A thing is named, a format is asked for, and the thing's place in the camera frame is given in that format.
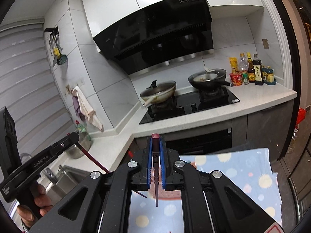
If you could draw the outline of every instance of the sink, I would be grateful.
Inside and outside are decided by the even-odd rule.
[[[57,183],[52,182],[47,186],[47,195],[52,200],[52,205],[59,202],[66,194],[68,194],[76,185],[78,185],[83,179],[85,179],[90,172],[80,169],[64,166],[63,171],[59,171],[56,175]]]

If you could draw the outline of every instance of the human hand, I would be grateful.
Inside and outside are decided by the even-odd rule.
[[[44,216],[50,209],[53,207],[52,206],[52,201],[50,197],[46,195],[46,189],[44,188],[43,185],[38,184],[37,186],[38,191],[39,191],[39,196],[35,197],[35,204],[40,207],[40,214]],[[21,205],[18,205],[17,207],[17,213],[21,217],[22,221],[27,227],[31,227],[35,224],[34,222],[34,215],[32,214],[31,211],[28,209],[22,207]]]

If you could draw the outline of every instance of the gas stove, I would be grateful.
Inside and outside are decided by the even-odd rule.
[[[173,96],[163,103],[152,104],[139,124],[151,123],[172,117],[183,116],[203,110],[217,108],[240,100],[226,87],[215,91],[195,91]]]

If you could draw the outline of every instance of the white countertop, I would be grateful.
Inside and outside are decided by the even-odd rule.
[[[93,144],[89,153],[108,170],[114,171],[136,137],[150,136],[152,133],[164,134],[186,130],[229,120],[270,108],[292,100],[297,96],[295,91],[287,89],[280,84],[274,86],[248,84],[228,89],[239,98],[239,103],[141,125],[139,125],[139,122],[147,109],[139,108],[118,135],[93,138]],[[100,170],[86,156],[82,156],[79,159],[68,158],[64,160],[63,158],[62,162],[63,165],[85,171]]]

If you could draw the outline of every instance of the metal bolt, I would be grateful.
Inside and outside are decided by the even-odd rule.
[[[97,178],[99,178],[99,176],[100,176],[100,172],[95,171],[95,172],[91,173],[91,178],[92,179],[97,179]]]
[[[138,165],[138,163],[136,161],[128,162],[128,167],[130,167],[130,168],[136,167],[137,165]]]
[[[220,171],[213,171],[212,175],[215,177],[215,178],[220,178],[222,176],[222,173]]]
[[[181,160],[177,160],[175,162],[175,166],[177,167],[183,167],[185,165],[185,162],[184,161],[181,161]]]

